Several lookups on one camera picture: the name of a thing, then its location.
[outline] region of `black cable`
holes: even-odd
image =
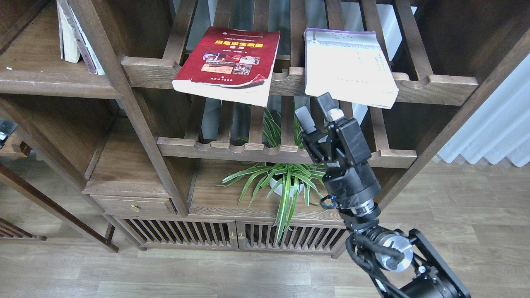
[[[390,283],[390,281],[378,268],[374,268],[374,266],[371,263],[369,263],[368,261],[361,258],[355,253],[354,238],[357,236],[359,235],[351,234],[346,239],[346,250],[348,251],[348,255],[355,262],[355,264],[361,267],[361,269],[363,269],[363,271],[366,272],[371,278],[376,279],[381,284],[383,284],[386,287],[386,289],[389,291],[387,293],[392,295],[391,297],[410,298],[408,295],[404,294],[400,289],[398,289],[396,286]]]
[[[361,267],[363,269],[366,269],[366,270],[372,270],[373,269],[372,266],[368,262],[364,261],[360,256],[358,256],[355,253],[353,234],[351,234],[350,237],[348,237],[346,239],[346,250],[348,251],[348,254],[349,254],[350,258],[359,267]]]
[[[396,259],[398,263],[401,262],[405,258],[405,254],[398,251],[395,248],[379,246],[375,244],[372,240],[370,240],[370,238],[363,236],[363,235],[359,235],[359,234],[353,234],[353,235],[355,235],[354,242],[356,242],[356,244],[359,246],[364,246],[375,253],[380,253],[382,255],[387,255],[391,258],[394,258]]]

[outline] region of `white curtain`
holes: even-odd
[[[516,166],[530,162],[530,55],[492,93],[438,155],[453,162],[461,155],[475,164],[504,158]]]

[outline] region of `robotic arm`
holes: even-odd
[[[306,107],[295,114],[313,163],[326,166],[322,181],[329,194],[320,204],[324,209],[338,209],[350,232],[346,249],[352,260],[370,276],[383,298],[470,298],[469,291],[418,230],[406,236],[400,230],[379,226],[381,210],[373,199],[381,186],[368,165],[371,152],[359,123],[355,118],[347,119],[329,93],[318,97],[317,102],[327,123],[326,133],[316,128]],[[382,271],[398,273],[411,265],[416,276],[402,288],[390,283]]]

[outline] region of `wooden drawer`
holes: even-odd
[[[176,214],[171,199],[91,195],[105,209],[105,214],[167,215]]]

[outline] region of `wooden bookshelf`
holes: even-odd
[[[44,5],[0,55],[0,90],[14,94],[120,98],[108,78],[90,74],[82,60],[70,63],[60,59],[55,1]]]
[[[390,110],[370,108],[361,125],[382,185],[375,200],[384,208],[529,54],[530,4],[348,2],[359,3],[365,29],[376,31],[382,45],[376,5],[391,5],[403,38],[388,61],[400,89],[397,101]],[[231,141],[230,103],[222,105],[217,139],[202,138],[205,99],[171,90],[199,0],[182,0],[174,18],[170,3],[69,1],[107,74],[97,76],[82,62],[59,59],[57,13],[48,2],[27,27],[18,27],[18,37],[0,55],[0,114],[18,123],[23,140],[140,248],[339,255],[341,245],[334,244],[347,233],[335,213],[300,206],[294,231],[275,246],[275,199],[260,197],[248,208],[237,204],[240,187],[215,186],[241,167],[239,160],[310,161],[294,145],[292,117],[281,120],[279,147],[263,143],[258,107],[250,113],[248,143]],[[415,14],[411,5],[418,7]],[[269,6],[268,0],[254,0],[254,10],[246,12],[253,30],[268,29]],[[218,0],[214,25],[229,27],[240,13],[233,7],[233,0]],[[341,1],[323,1],[322,7],[327,27],[343,29]],[[304,95],[305,1],[291,0],[289,10],[290,53],[276,61],[270,94],[281,95],[282,110],[291,115],[293,96]],[[119,112],[112,99],[119,99],[128,119],[118,118],[114,128]],[[352,116],[351,105],[341,108]],[[141,205],[136,212],[134,201],[147,202],[154,213],[143,213]],[[119,206],[128,209],[120,213]]]

